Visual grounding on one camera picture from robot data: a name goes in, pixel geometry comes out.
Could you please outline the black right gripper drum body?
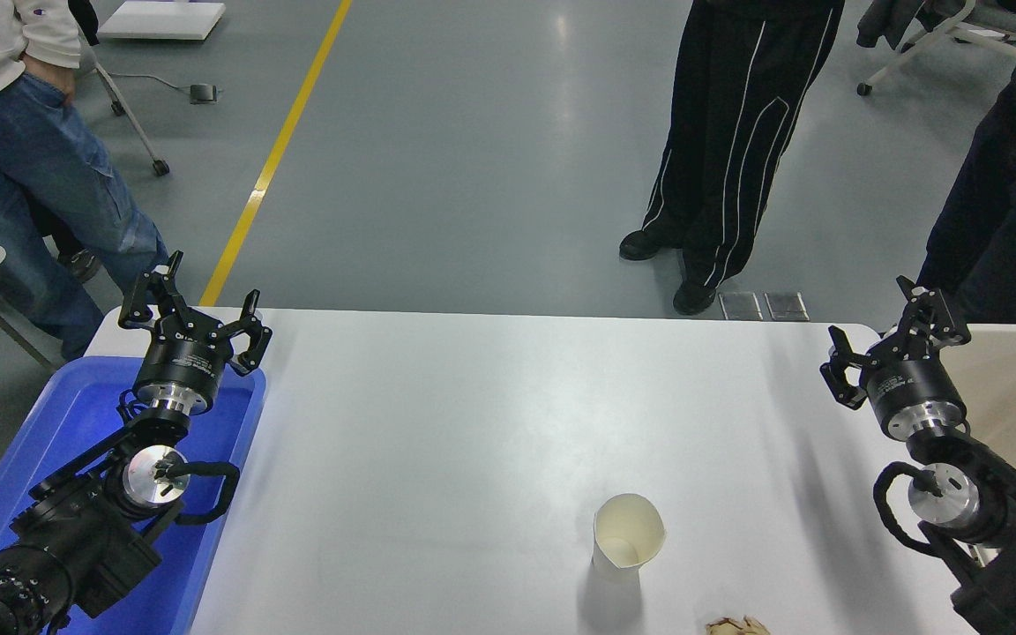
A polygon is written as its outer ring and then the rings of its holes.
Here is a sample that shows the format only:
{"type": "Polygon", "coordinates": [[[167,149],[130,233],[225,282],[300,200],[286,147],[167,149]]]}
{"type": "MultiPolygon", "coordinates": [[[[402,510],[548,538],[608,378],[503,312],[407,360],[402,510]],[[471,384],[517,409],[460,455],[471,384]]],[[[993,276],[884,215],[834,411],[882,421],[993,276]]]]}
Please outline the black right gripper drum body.
{"type": "Polygon", "coordinates": [[[893,417],[920,403],[947,403],[964,417],[964,402],[939,350],[930,346],[906,353],[896,345],[878,343],[867,355],[870,364],[862,369],[860,386],[876,417],[893,417]]]}

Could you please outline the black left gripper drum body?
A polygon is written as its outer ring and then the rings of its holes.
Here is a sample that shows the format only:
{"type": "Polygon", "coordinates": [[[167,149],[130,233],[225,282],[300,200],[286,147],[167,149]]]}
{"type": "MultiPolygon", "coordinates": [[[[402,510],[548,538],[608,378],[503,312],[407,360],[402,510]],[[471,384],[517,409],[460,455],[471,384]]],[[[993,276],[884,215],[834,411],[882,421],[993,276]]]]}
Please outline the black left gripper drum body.
{"type": "Polygon", "coordinates": [[[218,393],[223,370],[234,354],[231,343],[194,340],[161,323],[154,323],[150,332],[152,341],[132,385],[137,395],[146,395],[150,386],[161,385],[186,387],[197,395],[218,393]]]}

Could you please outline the person's hand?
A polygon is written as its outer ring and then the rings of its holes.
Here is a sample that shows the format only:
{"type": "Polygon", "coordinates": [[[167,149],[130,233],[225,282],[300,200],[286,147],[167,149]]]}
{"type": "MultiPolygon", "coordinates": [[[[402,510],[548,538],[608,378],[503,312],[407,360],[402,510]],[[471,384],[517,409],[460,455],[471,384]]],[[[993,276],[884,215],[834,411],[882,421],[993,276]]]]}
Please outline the person's hand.
{"type": "Polygon", "coordinates": [[[29,75],[40,78],[44,83],[48,83],[59,90],[63,96],[64,105],[68,106],[72,104],[74,96],[76,96],[76,77],[74,77],[76,69],[60,67],[60,65],[53,64],[52,62],[36,59],[36,57],[29,56],[27,53],[24,53],[20,59],[23,61],[29,75]]]}

